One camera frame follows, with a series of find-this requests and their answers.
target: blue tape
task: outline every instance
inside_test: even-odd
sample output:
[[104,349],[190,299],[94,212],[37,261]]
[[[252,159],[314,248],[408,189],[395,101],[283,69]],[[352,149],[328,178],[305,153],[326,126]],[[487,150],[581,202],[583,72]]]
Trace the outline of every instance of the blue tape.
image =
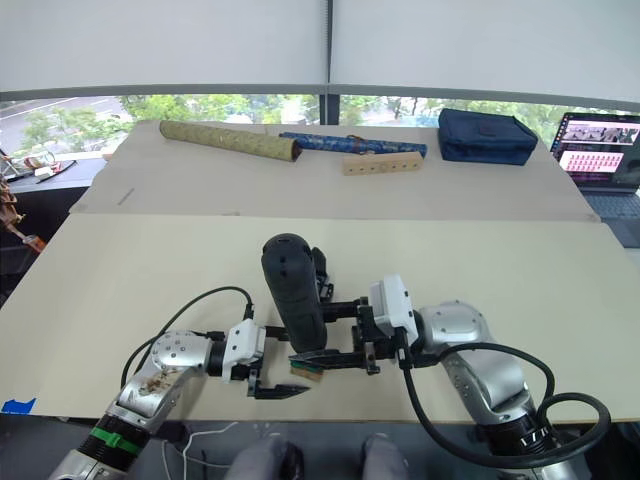
[[36,404],[36,399],[32,399],[30,402],[18,402],[14,400],[7,400],[2,406],[0,413],[11,413],[13,415],[29,415],[31,409]]

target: white tabletop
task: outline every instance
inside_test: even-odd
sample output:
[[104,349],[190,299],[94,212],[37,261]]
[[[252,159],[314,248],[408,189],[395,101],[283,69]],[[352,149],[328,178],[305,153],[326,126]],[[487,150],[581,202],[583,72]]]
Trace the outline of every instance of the white tabletop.
[[[414,307],[460,299],[484,313],[502,343],[554,370],[557,391],[604,401],[614,419],[640,418],[637,341],[640,272],[609,229],[588,222],[355,221],[170,215],[73,214],[0,310],[4,399],[36,398],[33,414],[99,417],[119,390],[129,353],[184,303],[224,284],[249,290],[260,324],[279,324],[260,267],[261,247],[303,235],[328,258],[335,300],[368,293],[399,273]],[[220,294],[176,324],[227,329],[243,300]],[[350,347],[352,322],[330,325],[329,346]],[[397,366],[382,373],[327,372],[321,383],[288,373],[284,343],[269,340],[266,386],[312,386],[298,397],[257,401],[246,382],[217,378],[186,389],[174,418],[415,421]],[[524,367],[535,397],[543,378]],[[442,367],[414,373],[425,409],[468,421]],[[569,403],[552,418],[593,418]]]
[[417,172],[344,176],[344,154],[305,150],[295,163],[165,139],[138,124],[116,150],[78,213],[165,213],[292,218],[599,221],[543,142],[525,166],[444,161],[437,129],[229,125],[355,134],[426,143]]

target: window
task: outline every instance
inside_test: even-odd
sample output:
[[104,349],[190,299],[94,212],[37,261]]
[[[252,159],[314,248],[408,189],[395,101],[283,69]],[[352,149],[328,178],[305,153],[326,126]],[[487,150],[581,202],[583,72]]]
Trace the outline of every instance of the window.
[[534,130],[547,146],[551,146],[565,112],[632,114],[617,110],[534,103],[342,95],[340,124],[437,127],[438,115],[443,108],[513,115]]
[[113,151],[139,120],[319,122],[315,95],[128,95],[2,102],[0,148],[19,159]]

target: wooden block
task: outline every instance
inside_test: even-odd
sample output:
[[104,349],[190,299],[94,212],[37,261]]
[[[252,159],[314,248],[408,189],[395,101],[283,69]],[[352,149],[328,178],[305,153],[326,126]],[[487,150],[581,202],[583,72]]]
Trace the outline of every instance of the wooden block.
[[406,172],[419,170],[424,164],[418,152],[348,155],[342,158],[344,175],[370,175],[373,173]]

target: black cable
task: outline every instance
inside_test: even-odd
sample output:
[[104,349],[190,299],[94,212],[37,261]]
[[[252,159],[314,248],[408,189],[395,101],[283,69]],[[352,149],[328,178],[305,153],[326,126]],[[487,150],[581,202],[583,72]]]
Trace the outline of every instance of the black cable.
[[180,310],[178,310],[175,313],[175,315],[173,317],[171,317],[171,319],[169,319],[169,321],[167,323],[165,323],[164,327],[162,327],[160,329],[160,331],[158,332],[158,334],[155,337],[147,340],[145,343],[140,345],[136,349],[136,351],[129,357],[129,359],[127,360],[127,363],[125,364],[125,367],[124,367],[124,369],[122,371],[122,376],[120,377],[120,388],[123,388],[125,383],[127,382],[127,375],[128,375],[128,372],[129,372],[129,368],[130,368],[131,363],[133,363],[133,360],[134,360],[134,358],[136,357],[136,355],[138,353],[140,353],[145,347],[148,346],[147,351],[144,352],[144,355],[140,359],[140,362],[138,362],[138,366],[136,367],[136,370],[135,370],[136,372],[138,372],[142,368],[142,365],[144,365],[144,362],[149,357],[149,351],[151,350],[151,344],[153,344],[153,342],[155,342],[158,338],[160,338],[162,335],[164,335],[164,333],[169,329],[169,327],[171,327],[171,325],[173,325],[173,323],[180,317],[180,315],[182,315],[185,312],[185,310],[187,310],[194,303],[202,300],[205,297],[208,297],[209,295],[213,295],[214,293],[224,292],[224,291],[234,291],[234,292],[239,292],[242,295],[244,295],[244,298],[247,300],[247,304],[246,304],[245,309],[244,309],[243,318],[247,318],[247,317],[251,316],[251,314],[253,313],[253,300],[251,299],[251,295],[249,295],[249,293],[243,288],[236,287],[236,286],[233,286],[233,285],[225,285],[224,287],[214,288],[213,290],[209,290],[207,292],[201,293],[200,295],[198,295],[194,299],[190,300]]
[[[506,347],[504,345],[497,344],[467,344],[467,345],[456,345],[454,347],[448,348],[444,350],[440,355],[440,359],[446,357],[447,355],[461,350],[495,350],[502,351],[504,353],[510,353],[517,357],[522,358],[523,360],[529,362],[530,360],[534,360],[535,362],[530,362],[540,368],[540,365],[544,365],[543,362],[538,360],[537,358],[525,353],[520,350]],[[609,410],[607,407],[597,400],[594,397],[589,395],[585,395],[583,393],[562,393],[559,395],[550,394],[546,396],[545,399],[540,404],[538,409],[538,418],[541,419],[542,423],[546,426],[550,426],[550,422],[546,416],[546,412],[549,407],[555,405],[559,402],[574,400],[586,403],[592,406],[598,412],[598,422],[595,426],[593,426],[587,433],[582,435],[581,437],[570,441],[565,445],[561,445],[557,448],[554,448],[551,451],[546,451],[542,453],[536,453],[532,455],[514,455],[514,456],[493,456],[493,455],[485,455],[480,453],[475,453],[465,448],[462,448],[455,443],[451,442],[444,435],[442,435],[431,423],[429,417],[427,417],[426,413],[422,409],[420,405],[420,400],[418,399],[418,394],[416,392],[415,385],[413,383],[413,377],[411,376],[410,368],[405,368],[403,370],[405,383],[407,385],[407,391],[409,392],[409,399],[411,400],[411,405],[420,420],[420,423],[426,430],[426,432],[433,438],[433,440],[442,448],[447,450],[449,453],[462,458],[471,463],[475,463],[477,465],[482,465],[484,467],[490,468],[500,468],[500,469],[527,469],[527,468],[536,468],[543,467],[545,465],[551,465],[553,463],[563,462],[568,460],[575,455],[585,452],[586,450],[593,447],[596,443],[598,443],[602,437],[607,433],[609,426],[611,424],[611,415],[609,414]],[[553,388],[550,388],[552,384],[550,383],[550,378],[547,375],[547,392],[553,391]]]

